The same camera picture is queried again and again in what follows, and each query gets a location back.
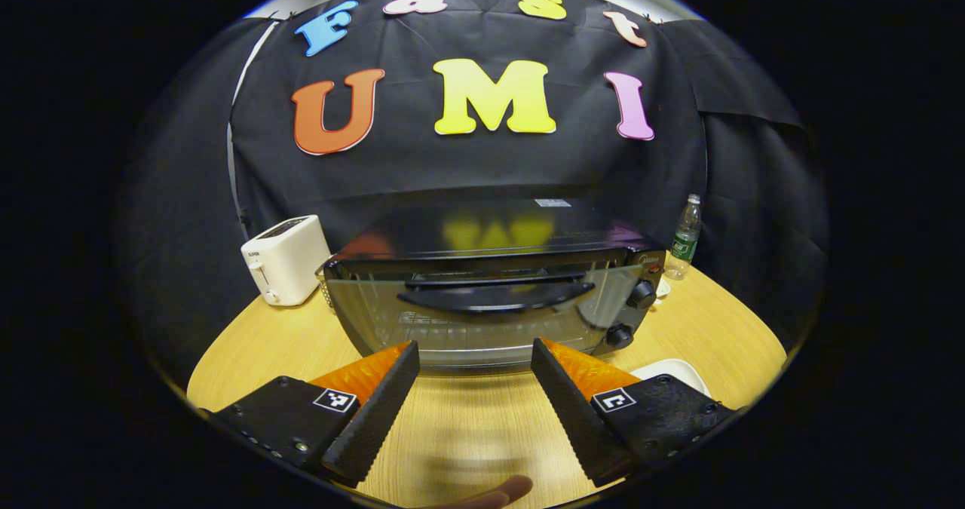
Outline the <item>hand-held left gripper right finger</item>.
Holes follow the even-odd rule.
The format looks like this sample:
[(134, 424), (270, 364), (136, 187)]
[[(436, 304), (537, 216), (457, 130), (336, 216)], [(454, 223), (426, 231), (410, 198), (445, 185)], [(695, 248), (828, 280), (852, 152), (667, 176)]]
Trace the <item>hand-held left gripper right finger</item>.
[(596, 487), (654, 474), (737, 418), (669, 373), (639, 379), (550, 339), (533, 341), (531, 368)]

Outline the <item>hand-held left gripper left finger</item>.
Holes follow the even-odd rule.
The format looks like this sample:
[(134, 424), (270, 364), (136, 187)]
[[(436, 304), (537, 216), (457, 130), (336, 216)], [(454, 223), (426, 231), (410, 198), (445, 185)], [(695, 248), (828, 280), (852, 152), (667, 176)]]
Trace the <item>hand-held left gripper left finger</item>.
[(419, 345), (407, 341), (311, 382), (277, 376), (208, 417), (290, 467), (356, 487), (419, 371)]

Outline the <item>black electric oven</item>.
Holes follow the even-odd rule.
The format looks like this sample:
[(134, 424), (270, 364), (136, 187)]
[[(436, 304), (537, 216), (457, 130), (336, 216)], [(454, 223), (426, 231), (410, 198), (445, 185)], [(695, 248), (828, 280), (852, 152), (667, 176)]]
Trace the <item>black electric oven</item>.
[(578, 198), (413, 204), (324, 262), (335, 316), (362, 357), (407, 341), (425, 375), (528, 369), (542, 337), (626, 348), (656, 300), (666, 249)]

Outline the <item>white square plate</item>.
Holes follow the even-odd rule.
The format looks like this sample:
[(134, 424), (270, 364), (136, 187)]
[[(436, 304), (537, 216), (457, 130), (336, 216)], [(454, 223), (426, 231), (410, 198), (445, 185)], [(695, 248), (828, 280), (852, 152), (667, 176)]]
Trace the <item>white square plate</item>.
[(706, 383), (703, 381), (702, 376), (700, 376), (692, 365), (682, 359), (662, 359), (632, 370), (630, 374), (637, 376), (637, 378), (642, 381), (647, 381), (648, 379), (661, 375), (673, 376), (673, 378), (678, 379), (680, 382), (686, 383), (690, 388), (703, 393), (704, 396), (711, 397), (712, 395)]

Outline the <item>white toaster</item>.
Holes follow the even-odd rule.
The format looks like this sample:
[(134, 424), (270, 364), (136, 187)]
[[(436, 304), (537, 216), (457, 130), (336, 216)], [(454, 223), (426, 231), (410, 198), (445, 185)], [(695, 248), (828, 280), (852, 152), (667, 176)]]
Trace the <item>white toaster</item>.
[(314, 214), (279, 222), (240, 251), (261, 297), (274, 307), (303, 303), (320, 286), (316, 272), (332, 255)]

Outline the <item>clear plastic water bottle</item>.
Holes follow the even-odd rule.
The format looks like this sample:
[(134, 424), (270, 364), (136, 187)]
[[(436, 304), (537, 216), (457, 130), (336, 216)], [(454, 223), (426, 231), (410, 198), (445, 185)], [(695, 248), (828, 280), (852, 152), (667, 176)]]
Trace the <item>clear plastic water bottle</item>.
[(690, 194), (685, 209), (680, 214), (678, 227), (666, 258), (665, 275), (669, 279), (682, 280), (692, 265), (700, 231), (702, 231), (702, 199)]

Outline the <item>black backdrop cloth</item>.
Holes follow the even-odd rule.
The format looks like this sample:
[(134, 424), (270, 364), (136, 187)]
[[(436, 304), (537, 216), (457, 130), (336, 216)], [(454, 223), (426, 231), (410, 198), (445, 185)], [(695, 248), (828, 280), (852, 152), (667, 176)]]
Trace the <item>black backdrop cloth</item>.
[(816, 151), (761, 64), (702, 19), (604, 0), (332, 0), (245, 17), (149, 110), (110, 257), (178, 385), (256, 296), (240, 248), (320, 217), (334, 249), (418, 204), (588, 196), (695, 265), (789, 350), (816, 320)]

